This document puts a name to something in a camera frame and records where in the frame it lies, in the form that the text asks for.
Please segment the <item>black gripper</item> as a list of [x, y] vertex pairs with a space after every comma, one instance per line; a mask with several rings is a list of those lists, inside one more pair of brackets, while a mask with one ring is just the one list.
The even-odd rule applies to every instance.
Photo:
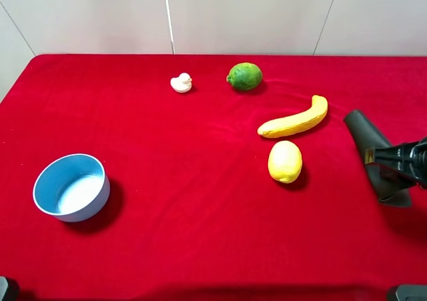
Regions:
[[365, 150], [365, 164], [379, 165], [404, 179], [418, 182], [426, 189], [426, 138], [418, 143], [401, 143], [392, 147], [368, 148]]

